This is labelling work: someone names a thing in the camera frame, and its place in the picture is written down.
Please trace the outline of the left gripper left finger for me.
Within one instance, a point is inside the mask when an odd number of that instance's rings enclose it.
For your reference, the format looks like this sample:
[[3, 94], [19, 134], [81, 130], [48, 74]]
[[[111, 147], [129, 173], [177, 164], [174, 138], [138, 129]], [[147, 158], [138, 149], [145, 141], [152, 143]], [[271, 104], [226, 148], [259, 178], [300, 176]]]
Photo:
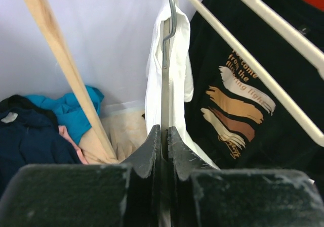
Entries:
[[1, 198], [1, 226], [158, 226], [160, 136], [120, 164], [22, 167]]

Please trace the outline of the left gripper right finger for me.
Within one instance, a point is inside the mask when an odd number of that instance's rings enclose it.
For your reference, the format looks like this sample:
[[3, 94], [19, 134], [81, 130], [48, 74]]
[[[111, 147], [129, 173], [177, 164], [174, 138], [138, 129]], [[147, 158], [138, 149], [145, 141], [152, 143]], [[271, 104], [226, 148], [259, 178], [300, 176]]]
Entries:
[[168, 130], [171, 226], [323, 226], [323, 201], [306, 174], [211, 168]]

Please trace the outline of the white t shirt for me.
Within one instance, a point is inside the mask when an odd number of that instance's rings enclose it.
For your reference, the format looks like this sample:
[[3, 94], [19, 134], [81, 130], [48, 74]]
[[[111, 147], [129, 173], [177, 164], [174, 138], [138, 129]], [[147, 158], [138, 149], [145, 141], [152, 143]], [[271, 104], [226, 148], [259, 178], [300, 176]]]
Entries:
[[[182, 141], [203, 161], [211, 167], [218, 166], [195, 143], [186, 130], [184, 104], [193, 98], [194, 86], [189, 59], [190, 24], [188, 17], [176, 3], [177, 26], [176, 33], [170, 40], [169, 66], [169, 125], [176, 127]], [[147, 88], [145, 96], [146, 130], [150, 131], [161, 120], [161, 72], [163, 64], [162, 40], [163, 24], [171, 16], [168, 0], [163, 0], [157, 15], [153, 32], [151, 48], [148, 57], [146, 75]]]

